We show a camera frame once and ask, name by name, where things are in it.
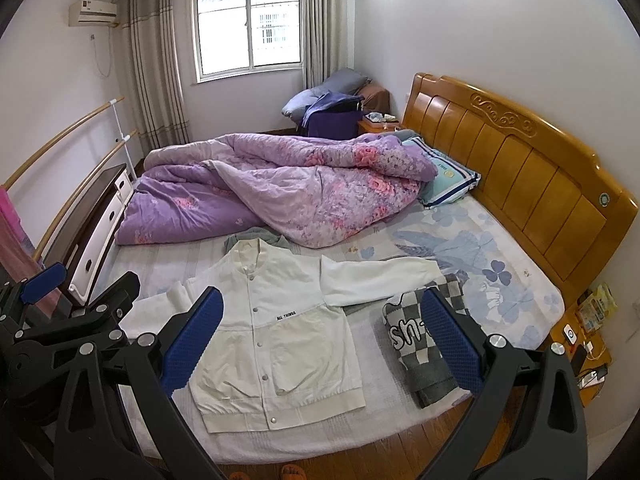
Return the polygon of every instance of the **purple cloth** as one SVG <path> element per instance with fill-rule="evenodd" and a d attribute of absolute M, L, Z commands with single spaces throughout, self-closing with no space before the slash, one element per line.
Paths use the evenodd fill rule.
<path fill-rule="evenodd" d="M 305 116 L 302 118 L 302 127 L 308 127 L 309 121 L 313 114 L 318 112 L 327 112 L 331 108 L 342 105 L 341 112 L 353 111 L 357 109 L 358 103 L 364 99 L 361 95 L 340 94 L 338 92 L 327 92 L 321 96 L 318 101 L 306 109 Z"/>
<path fill-rule="evenodd" d="M 231 134 L 155 150 L 116 241 L 185 242 L 267 224 L 306 247 L 333 245 L 398 213 L 435 179 L 412 148 L 375 134 Z"/>

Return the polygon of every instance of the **white bedsheet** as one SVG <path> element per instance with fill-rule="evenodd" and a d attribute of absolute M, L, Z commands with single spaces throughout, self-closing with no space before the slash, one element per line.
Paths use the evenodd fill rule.
<path fill-rule="evenodd" d="M 224 238 L 189 244 L 121 247 L 105 284 L 127 270 L 140 277 L 140 298 L 164 292 L 223 256 Z M 465 285 L 465 304 L 487 333 L 501 333 L 512 344 L 536 348 L 560 319 L 558 290 L 511 235 L 472 197 L 436 210 L 415 203 L 387 222 L 379 222 L 323 250 L 293 247 L 299 254 L 326 254 L 337 261 L 381 260 L 400 255 L 434 258 L 444 273 L 456 272 Z M 174 392 L 174 402 L 215 462 L 273 463 L 363 446 L 446 412 L 468 393 L 459 388 L 424 409 L 404 386 L 382 323 L 382 304 L 354 309 L 348 316 L 362 372 L 365 408 L 316 424 L 281 431 L 207 433 L 190 390 Z M 147 456 L 159 457 L 129 388 L 123 399 L 134 432 Z"/>

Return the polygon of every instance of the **pillow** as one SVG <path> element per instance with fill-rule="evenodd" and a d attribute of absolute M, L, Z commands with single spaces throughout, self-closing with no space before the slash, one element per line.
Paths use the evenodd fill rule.
<path fill-rule="evenodd" d="M 282 114 L 288 117 L 296 124 L 302 122 L 306 109 L 318 101 L 318 97 L 312 88 L 303 90 L 299 94 L 294 95 L 282 109 Z"/>
<path fill-rule="evenodd" d="M 383 137 L 393 135 L 394 137 L 400 139 L 400 142 L 405 142 L 406 140 L 412 139 L 413 137 L 420 137 L 420 135 L 415 133 L 413 130 L 396 130 L 394 132 L 387 132 L 386 134 L 380 135 L 382 135 Z"/>
<path fill-rule="evenodd" d="M 444 153 L 431 148 L 425 144 L 421 137 L 412 137 L 402 144 L 404 146 L 418 146 L 438 168 L 436 179 L 425 184 L 418 195 L 418 200 L 427 209 L 455 202 L 480 182 L 481 175 L 477 171 L 470 170 Z"/>
<path fill-rule="evenodd" d="M 318 87 L 321 94 L 338 92 L 339 94 L 354 95 L 369 82 L 369 78 L 357 73 L 351 68 L 343 68 L 334 72 Z"/>
<path fill-rule="evenodd" d="M 364 85 L 358 90 L 358 94 L 364 97 L 362 108 L 365 114 L 370 112 L 388 114 L 390 112 L 389 90 L 382 88 L 378 83 L 371 82 Z"/>

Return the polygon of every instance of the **curtain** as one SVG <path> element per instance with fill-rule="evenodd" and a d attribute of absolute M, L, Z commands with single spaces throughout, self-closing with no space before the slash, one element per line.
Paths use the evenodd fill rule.
<path fill-rule="evenodd" d="M 120 0 L 118 6 L 123 17 L 123 48 L 116 49 L 116 63 L 122 64 L 121 73 L 126 75 L 145 155 L 190 142 L 171 0 Z"/>
<path fill-rule="evenodd" d="M 347 65 L 347 0 L 303 0 L 304 84 L 317 86 Z"/>

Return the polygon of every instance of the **jacket sleeve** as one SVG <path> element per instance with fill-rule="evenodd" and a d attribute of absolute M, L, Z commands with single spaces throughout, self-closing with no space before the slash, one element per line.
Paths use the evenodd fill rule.
<path fill-rule="evenodd" d="M 433 260 L 406 256 L 385 262 L 320 262 L 320 288 L 329 306 L 384 300 L 424 286 L 441 276 Z"/>

